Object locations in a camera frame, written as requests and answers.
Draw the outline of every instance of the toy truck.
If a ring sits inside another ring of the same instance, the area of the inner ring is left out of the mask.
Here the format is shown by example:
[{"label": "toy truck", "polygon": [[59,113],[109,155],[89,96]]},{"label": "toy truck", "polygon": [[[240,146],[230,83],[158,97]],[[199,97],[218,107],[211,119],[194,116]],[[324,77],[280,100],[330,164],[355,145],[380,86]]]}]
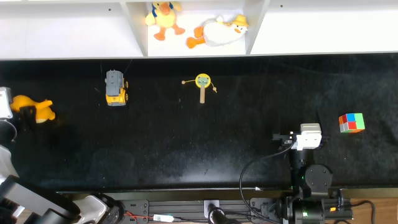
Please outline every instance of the toy truck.
[{"label": "toy truck", "polygon": [[115,70],[106,72],[106,102],[109,106],[124,106],[129,100],[126,90],[129,84],[123,78],[123,73]]}]

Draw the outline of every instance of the blue square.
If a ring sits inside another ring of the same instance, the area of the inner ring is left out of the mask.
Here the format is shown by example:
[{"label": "blue square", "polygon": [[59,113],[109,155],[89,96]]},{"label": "blue square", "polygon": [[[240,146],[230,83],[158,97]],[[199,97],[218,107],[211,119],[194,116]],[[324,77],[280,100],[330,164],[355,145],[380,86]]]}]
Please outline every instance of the blue square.
[{"label": "blue square", "polygon": [[355,115],[354,114],[347,114],[347,121],[355,121]]}]

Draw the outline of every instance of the stuffed animal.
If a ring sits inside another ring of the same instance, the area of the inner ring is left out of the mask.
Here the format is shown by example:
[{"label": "stuffed animal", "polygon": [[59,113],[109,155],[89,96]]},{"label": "stuffed animal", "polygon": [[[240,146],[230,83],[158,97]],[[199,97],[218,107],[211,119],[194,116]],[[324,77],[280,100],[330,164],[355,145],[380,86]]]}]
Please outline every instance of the stuffed animal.
[{"label": "stuffed animal", "polygon": [[181,4],[178,2],[152,2],[152,11],[145,18],[145,23],[148,26],[156,24],[160,27],[160,32],[154,35],[157,40],[165,39],[164,34],[168,28],[173,28],[175,35],[185,32],[185,29],[178,27],[176,24],[177,15],[174,9],[181,11]]},{"label": "stuffed animal", "polygon": [[51,100],[45,100],[41,103],[34,102],[27,96],[19,95],[12,99],[10,108],[19,113],[21,109],[27,106],[34,106],[36,108],[36,123],[43,123],[44,121],[50,119],[55,119],[55,113],[50,109],[49,106],[52,105]]},{"label": "stuffed animal", "polygon": [[189,37],[187,46],[192,49],[204,43],[212,47],[229,44],[243,37],[248,27],[249,24],[244,15],[238,15],[232,23],[224,22],[224,19],[219,16],[216,20],[206,21],[203,26],[195,28],[196,39]]}]

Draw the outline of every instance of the wooden handle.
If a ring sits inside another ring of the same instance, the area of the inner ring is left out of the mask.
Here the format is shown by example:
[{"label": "wooden handle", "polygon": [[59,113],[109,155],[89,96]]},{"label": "wooden handle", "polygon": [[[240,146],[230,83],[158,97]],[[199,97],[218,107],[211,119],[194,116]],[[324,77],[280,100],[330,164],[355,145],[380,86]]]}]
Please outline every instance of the wooden handle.
[{"label": "wooden handle", "polygon": [[204,85],[200,86],[200,103],[205,103],[205,93],[206,87]]}]

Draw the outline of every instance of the wooden floor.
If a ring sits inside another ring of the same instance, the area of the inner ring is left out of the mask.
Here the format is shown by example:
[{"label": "wooden floor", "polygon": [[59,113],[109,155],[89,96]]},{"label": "wooden floor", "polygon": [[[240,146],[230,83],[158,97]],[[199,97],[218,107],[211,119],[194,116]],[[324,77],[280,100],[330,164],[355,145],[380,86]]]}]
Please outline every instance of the wooden floor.
[{"label": "wooden floor", "polygon": [[[398,198],[372,198],[372,199],[351,199],[352,203],[359,203],[363,200],[370,200],[376,207],[377,224],[398,223]],[[351,224],[371,224],[372,208],[369,204],[364,204],[353,208],[354,220],[348,220]],[[20,215],[17,224],[23,224],[30,212],[25,210]]]}]

